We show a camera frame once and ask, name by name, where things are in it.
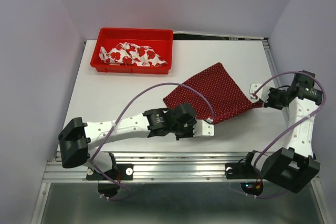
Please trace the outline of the dark red polka-dot skirt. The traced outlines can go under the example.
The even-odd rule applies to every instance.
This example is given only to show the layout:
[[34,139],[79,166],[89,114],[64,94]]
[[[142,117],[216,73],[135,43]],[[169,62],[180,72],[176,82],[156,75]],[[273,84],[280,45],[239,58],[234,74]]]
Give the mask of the dark red polka-dot skirt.
[[[207,99],[214,111],[214,124],[263,106],[261,102],[252,103],[244,95],[220,62],[190,77],[183,84],[198,91]],[[205,101],[195,92],[181,86],[167,95],[163,102],[171,109],[189,103],[200,120],[206,120],[211,116]]]

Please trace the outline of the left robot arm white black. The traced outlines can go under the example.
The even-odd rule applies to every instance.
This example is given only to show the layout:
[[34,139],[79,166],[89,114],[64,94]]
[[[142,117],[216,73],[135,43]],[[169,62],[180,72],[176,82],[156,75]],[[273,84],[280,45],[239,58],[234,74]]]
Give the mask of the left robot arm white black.
[[130,138],[193,137],[196,111],[188,103],[174,109],[151,109],[119,121],[84,122],[73,118],[58,135],[63,168],[88,166],[104,178],[116,175],[117,166],[110,154],[101,152],[103,145]]

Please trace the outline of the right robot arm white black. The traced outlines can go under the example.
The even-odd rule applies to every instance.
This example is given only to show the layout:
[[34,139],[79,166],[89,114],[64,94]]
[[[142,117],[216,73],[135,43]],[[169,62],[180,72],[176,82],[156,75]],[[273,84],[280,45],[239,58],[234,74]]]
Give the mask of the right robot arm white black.
[[261,152],[248,153],[241,170],[244,175],[272,182],[292,193],[301,191],[319,172],[313,158],[312,133],[316,114],[326,102],[324,88],[314,73],[294,72],[285,89],[269,87],[268,81],[252,83],[250,98],[266,108],[289,110],[287,129]]

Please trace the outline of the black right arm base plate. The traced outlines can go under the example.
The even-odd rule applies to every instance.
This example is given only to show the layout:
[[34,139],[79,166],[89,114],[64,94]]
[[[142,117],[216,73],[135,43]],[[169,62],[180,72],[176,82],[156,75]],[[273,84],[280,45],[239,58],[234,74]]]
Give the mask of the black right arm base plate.
[[230,180],[260,180],[251,162],[231,162],[224,165],[224,175]]

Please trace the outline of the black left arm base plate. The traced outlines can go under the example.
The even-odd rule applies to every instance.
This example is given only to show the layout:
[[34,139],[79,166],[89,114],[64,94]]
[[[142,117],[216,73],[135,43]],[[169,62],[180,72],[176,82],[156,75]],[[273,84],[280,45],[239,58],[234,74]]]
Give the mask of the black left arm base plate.
[[[133,180],[134,166],[133,164],[118,164],[117,169],[105,172],[105,174],[115,181],[130,181]],[[88,168],[86,174],[86,180],[88,181],[100,181],[107,180],[103,175],[95,170]]]

